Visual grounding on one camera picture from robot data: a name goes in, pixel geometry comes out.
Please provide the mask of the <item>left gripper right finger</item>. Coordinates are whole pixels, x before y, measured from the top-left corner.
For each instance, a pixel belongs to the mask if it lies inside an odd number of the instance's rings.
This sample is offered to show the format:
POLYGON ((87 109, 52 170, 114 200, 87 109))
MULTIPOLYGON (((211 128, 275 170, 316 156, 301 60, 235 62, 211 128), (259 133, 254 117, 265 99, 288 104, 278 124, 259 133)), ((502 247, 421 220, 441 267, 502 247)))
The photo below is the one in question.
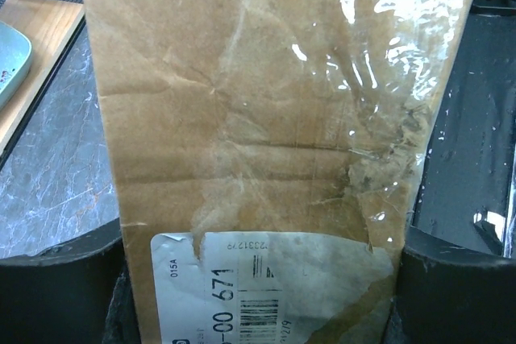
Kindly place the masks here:
POLYGON ((515 262, 410 227, 388 343, 513 343, 515 262))

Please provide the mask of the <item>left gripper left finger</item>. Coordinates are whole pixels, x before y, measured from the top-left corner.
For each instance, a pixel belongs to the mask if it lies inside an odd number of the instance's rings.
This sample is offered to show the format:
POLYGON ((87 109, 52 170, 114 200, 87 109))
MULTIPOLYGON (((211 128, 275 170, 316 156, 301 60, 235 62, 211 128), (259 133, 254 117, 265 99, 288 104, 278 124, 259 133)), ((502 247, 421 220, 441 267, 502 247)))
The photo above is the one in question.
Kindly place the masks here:
POLYGON ((119 222, 1 261, 3 343, 135 343, 119 222))

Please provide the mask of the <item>brown cardboard express box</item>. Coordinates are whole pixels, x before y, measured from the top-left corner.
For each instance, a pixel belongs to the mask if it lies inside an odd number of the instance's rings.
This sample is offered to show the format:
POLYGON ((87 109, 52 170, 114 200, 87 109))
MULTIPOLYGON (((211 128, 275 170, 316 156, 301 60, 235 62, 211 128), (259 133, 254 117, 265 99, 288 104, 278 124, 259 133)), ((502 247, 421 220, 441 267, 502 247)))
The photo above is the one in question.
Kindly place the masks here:
POLYGON ((379 343, 472 0, 84 0, 144 343, 379 343))

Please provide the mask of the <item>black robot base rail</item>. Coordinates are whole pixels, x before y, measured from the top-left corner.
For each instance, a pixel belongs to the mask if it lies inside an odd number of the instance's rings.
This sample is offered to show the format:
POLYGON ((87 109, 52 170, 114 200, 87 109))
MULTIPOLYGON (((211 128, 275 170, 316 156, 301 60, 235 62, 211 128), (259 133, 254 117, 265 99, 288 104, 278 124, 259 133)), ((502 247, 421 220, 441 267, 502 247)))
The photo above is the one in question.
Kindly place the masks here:
POLYGON ((473 0, 413 224, 503 258, 515 244, 515 0, 473 0))

